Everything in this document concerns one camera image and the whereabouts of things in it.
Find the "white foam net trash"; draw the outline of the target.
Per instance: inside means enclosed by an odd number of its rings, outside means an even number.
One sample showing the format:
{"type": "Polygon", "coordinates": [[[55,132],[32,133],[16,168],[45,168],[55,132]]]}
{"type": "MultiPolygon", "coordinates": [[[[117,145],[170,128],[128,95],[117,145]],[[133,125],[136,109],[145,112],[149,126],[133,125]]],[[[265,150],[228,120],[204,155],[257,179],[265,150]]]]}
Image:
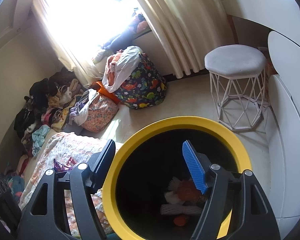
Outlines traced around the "white foam net trash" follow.
{"type": "Polygon", "coordinates": [[[199,216],[202,211],[202,208],[198,206],[184,206],[179,204],[163,204],[160,208],[162,215],[199,216]]]}

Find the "yellow rimmed trash bin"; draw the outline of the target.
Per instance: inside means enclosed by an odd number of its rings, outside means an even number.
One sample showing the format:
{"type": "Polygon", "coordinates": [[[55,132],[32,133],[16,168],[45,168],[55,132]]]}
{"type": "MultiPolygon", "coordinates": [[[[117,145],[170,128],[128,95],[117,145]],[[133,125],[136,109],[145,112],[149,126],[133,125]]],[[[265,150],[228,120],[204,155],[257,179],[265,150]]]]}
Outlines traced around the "yellow rimmed trash bin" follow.
{"type": "Polygon", "coordinates": [[[105,214],[120,239],[190,239],[198,216],[179,227],[174,216],[160,212],[172,179],[191,177],[182,151],[187,140],[225,170],[251,168],[238,137],[213,120],[176,116],[146,126],[117,151],[103,185],[105,214]]]}

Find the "blue floral pillow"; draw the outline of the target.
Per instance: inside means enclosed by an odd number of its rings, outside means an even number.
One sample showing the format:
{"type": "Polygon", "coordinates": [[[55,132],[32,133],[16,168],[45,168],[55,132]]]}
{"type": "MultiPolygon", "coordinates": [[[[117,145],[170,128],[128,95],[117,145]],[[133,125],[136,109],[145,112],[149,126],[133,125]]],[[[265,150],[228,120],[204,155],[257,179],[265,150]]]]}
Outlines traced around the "blue floral pillow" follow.
{"type": "Polygon", "coordinates": [[[23,175],[9,174],[6,176],[8,186],[16,203],[19,203],[21,195],[25,189],[25,180],[23,175]]]}

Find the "orange white tufted bedspread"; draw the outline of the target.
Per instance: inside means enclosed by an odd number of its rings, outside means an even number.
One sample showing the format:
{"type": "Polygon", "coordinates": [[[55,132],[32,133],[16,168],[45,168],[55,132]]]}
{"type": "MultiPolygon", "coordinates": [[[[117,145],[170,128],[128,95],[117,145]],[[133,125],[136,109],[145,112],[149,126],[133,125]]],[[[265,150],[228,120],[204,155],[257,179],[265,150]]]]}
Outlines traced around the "orange white tufted bedspread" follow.
{"type": "MultiPolygon", "coordinates": [[[[101,152],[107,141],[97,138],[83,137],[74,133],[57,133],[51,137],[41,155],[34,173],[26,186],[19,203],[20,209],[25,209],[34,193],[40,179],[48,169],[55,172],[70,171],[80,163],[88,162],[93,154],[101,152]]],[[[72,205],[70,190],[64,191],[66,213],[71,235],[75,233],[80,237],[77,223],[75,221],[74,209],[72,205]]],[[[92,201],[97,212],[101,226],[107,236],[113,235],[111,228],[103,210],[102,190],[101,188],[92,195],[92,201]]]]}

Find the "light blue garment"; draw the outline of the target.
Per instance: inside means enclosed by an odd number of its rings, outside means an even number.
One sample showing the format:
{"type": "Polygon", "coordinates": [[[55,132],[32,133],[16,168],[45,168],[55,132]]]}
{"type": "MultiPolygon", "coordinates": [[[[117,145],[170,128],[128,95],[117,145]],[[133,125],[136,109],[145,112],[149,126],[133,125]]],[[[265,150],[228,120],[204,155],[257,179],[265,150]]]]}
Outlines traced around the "light blue garment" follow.
{"type": "Polygon", "coordinates": [[[48,125],[42,125],[39,129],[37,129],[36,131],[34,131],[32,133],[32,155],[33,157],[36,157],[44,142],[45,142],[45,138],[46,135],[49,133],[50,131],[50,127],[48,125]]]}

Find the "pink floral fabric bag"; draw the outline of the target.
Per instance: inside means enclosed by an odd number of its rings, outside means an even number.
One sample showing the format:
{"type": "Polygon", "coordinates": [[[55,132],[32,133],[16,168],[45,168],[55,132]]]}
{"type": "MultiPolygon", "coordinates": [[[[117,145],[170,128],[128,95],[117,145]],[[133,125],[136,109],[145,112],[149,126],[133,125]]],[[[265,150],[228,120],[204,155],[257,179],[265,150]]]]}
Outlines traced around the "pink floral fabric bag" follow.
{"type": "Polygon", "coordinates": [[[102,131],[118,112],[118,106],[107,96],[97,93],[89,104],[87,119],[80,125],[87,131],[98,133],[102,131]]]}

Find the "pile of clothes on bed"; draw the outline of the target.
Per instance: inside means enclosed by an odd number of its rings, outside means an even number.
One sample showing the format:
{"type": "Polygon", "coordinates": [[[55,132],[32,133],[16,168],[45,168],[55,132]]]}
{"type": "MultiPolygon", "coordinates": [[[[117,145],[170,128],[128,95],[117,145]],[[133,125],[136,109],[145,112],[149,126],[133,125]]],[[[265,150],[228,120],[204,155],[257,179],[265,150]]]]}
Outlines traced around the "pile of clothes on bed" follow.
{"type": "Polygon", "coordinates": [[[24,97],[25,105],[17,113],[14,130],[21,139],[42,125],[60,132],[68,125],[70,108],[85,92],[73,72],[66,68],[32,85],[24,97]]]}

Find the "orange bag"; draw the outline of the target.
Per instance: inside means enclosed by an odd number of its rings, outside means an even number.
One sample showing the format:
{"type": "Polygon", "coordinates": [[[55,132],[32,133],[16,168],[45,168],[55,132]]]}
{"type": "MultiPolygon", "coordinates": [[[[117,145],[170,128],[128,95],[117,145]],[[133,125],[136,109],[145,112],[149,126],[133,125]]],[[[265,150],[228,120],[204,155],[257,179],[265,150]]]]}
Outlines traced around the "orange bag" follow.
{"type": "Polygon", "coordinates": [[[100,94],[108,97],[109,99],[111,99],[115,104],[119,104],[120,100],[115,96],[115,94],[108,92],[103,84],[102,81],[95,81],[92,83],[92,85],[90,86],[91,88],[95,89],[96,91],[98,91],[100,94]]]}

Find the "white rounded drawer cabinet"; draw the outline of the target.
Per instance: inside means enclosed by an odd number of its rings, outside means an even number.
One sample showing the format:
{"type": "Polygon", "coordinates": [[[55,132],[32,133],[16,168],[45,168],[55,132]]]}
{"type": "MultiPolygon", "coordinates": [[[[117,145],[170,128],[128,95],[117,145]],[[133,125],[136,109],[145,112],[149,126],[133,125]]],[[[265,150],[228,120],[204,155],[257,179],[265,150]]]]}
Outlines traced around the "white rounded drawer cabinet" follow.
{"type": "Polygon", "coordinates": [[[268,195],[281,239],[300,239],[300,46],[272,31],[270,110],[266,136],[270,154],[268,195]]]}

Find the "white octagonal stool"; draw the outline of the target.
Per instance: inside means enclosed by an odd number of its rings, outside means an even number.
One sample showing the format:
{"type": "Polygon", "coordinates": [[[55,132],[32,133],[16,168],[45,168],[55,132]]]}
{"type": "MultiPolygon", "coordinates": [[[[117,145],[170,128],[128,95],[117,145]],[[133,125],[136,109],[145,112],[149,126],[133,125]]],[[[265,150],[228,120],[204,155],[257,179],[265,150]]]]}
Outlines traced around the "white octagonal stool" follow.
{"type": "Polygon", "coordinates": [[[217,120],[233,132],[254,129],[265,103],[267,59],[253,47],[233,44],[210,51],[204,58],[217,120]]]}

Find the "dinosaur print laundry basket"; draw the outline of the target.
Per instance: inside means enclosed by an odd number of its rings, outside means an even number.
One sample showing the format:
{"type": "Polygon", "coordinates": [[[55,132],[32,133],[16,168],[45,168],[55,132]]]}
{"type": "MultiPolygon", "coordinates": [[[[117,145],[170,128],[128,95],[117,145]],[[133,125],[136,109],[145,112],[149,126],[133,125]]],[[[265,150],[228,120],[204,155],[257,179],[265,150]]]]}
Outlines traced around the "dinosaur print laundry basket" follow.
{"type": "Polygon", "coordinates": [[[167,91],[167,81],[155,68],[146,53],[139,53],[140,62],[130,76],[114,92],[121,103],[131,109],[161,104],[167,91]]]}

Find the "white plastic bag with clothes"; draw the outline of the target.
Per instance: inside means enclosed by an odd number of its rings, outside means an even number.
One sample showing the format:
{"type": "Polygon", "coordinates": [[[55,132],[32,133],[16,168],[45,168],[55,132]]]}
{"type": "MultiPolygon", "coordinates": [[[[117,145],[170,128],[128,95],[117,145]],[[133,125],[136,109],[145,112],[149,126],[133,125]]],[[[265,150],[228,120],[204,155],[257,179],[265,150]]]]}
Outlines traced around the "white plastic bag with clothes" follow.
{"type": "Polygon", "coordinates": [[[138,46],[128,46],[107,58],[102,84],[108,92],[114,93],[130,77],[141,61],[142,53],[138,46]]]}

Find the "left cream curtain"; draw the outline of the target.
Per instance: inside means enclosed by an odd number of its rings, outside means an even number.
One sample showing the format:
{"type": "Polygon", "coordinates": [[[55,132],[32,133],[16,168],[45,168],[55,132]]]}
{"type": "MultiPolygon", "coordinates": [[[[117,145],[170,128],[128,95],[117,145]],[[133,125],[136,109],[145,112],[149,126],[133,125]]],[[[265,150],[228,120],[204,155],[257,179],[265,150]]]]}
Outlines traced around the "left cream curtain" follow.
{"type": "Polygon", "coordinates": [[[87,51],[91,39],[85,36],[82,17],[71,12],[63,0],[33,0],[32,12],[63,66],[85,87],[101,80],[104,66],[96,66],[87,51]]]}

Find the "cream curtain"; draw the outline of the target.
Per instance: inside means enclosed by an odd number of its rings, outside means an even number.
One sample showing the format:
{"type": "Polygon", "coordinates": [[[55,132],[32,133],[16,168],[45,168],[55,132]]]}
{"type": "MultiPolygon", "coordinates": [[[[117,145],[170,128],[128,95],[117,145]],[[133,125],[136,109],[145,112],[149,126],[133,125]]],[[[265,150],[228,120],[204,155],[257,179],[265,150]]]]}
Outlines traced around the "cream curtain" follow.
{"type": "Polygon", "coordinates": [[[211,50],[233,44],[222,0],[137,0],[176,78],[204,68],[211,50]]]}
{"type": "Polygon", "coordinates": [[[96,66],[87,51],[91,39],[85,36],[82,17],[71,12],[63,0],[33,0],[32,12],[63,66],[85,87],[101,80],[104,66],[96,66]]]}

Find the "clothes on window sill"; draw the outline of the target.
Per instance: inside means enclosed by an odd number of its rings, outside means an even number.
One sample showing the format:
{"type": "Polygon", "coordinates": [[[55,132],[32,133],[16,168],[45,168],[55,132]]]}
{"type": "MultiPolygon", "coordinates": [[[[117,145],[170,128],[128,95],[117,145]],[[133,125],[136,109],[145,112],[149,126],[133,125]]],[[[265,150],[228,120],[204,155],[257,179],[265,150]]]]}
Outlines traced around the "clothes on window sill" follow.
{"type": "Polygon", "coordinates": [[[151,30],[148,22],[142,13],[138,13],[132,17],[132,21],[127,28],[120,34],[112,37],[102,45],[102,49],[117,52],[131,46],[134,39],[151,30]]]}

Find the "white vanity desk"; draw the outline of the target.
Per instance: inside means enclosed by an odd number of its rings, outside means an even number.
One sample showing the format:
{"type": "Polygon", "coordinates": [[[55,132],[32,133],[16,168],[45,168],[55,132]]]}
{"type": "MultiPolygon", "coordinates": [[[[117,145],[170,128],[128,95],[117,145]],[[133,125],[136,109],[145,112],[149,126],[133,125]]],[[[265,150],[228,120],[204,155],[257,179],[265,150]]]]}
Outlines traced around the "white vanity desk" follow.
{"type": "Polygon", "coordinates": [[[300,7],[295,0],[223,0],[228,15],[264,25],[300,46],[300,7]]]}

